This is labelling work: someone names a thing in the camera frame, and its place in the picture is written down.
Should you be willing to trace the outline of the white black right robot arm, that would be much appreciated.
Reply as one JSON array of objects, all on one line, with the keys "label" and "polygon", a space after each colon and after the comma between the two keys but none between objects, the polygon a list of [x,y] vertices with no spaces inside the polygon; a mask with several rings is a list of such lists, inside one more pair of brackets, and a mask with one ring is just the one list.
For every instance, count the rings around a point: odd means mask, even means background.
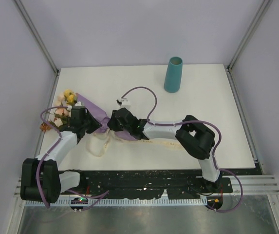
[{"label": "white black right robot arm", "polygon": [[136,140],[177,140],[190,156],[198,160],[205,189],[215,192],[221,187],[222,175],[213,156],[215,133],[194,116],[187,115],[174,123],[152,123],[121,108],[113,110],[108,127],[114,132],[127,132]]}]

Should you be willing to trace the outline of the cream printed ribbon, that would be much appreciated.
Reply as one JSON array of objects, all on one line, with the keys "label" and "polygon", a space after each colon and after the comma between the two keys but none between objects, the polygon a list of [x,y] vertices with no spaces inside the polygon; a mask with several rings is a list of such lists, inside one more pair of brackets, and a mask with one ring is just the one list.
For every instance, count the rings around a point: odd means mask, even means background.
[{"label": "cream printed ribbon", "polygon": [[109,149],[110,144],[115,141],[120,143],[160,145],[171,150],[183,150],[183,147],[179,143],[169,140],[136,140],[128,132],[114,132],[110,129],[104,133],[93,133],[90,140],[86,142],[85,149],[95,157],[102,157]]}]

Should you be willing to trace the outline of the purple wrapping paper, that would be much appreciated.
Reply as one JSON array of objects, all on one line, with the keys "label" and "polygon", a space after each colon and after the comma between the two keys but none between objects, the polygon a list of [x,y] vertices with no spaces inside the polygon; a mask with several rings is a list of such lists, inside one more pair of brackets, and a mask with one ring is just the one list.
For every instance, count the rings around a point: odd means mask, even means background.
[{"label": "purple wrapping paper", "polygon": [[[94,131],[94,133],[106,133],[109,130],[108,122],[110,120],[110,117],[107,115],[107,113],[81,94],[76,93],[76,96],[77,101],[80,101],[88,109],[92,116],[102,125],[102,127]],[[122,140],[137,141],[137,139],[131,136],[127,131],[114,132],[114,135]]]}]

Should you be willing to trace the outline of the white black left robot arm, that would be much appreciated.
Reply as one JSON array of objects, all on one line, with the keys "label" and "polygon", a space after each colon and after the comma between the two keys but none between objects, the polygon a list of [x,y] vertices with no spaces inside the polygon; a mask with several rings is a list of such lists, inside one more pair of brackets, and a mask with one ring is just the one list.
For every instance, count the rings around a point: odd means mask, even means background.
[{"label": "white black left robot arm", "polygon": [[58,133],[50,148],[35,158],[27,158],[22,164],[20,197],[26,201],[43,202],[46,207],[55,203],[59,195],[72,189],[77,194],[87,190],[88,180],[81,170],[59,170],[59,165],[85,134],[91,134],[102,125],[85,106],[73,106],[67,123],[58,128],[43,120]]}]

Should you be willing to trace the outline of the artificial flower bunch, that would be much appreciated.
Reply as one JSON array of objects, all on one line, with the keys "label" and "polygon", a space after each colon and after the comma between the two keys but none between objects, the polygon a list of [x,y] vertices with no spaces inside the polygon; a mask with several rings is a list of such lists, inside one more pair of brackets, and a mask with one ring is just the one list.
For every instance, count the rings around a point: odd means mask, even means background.
[{"label": "artificial flower bunch", "polygon": [[45,133],[54,127],[61,132],[70,123],[71,109],[77,104],[77,98],[77,94],[71,89],[59,94],[53,108],[40,115],[40,130]]}]

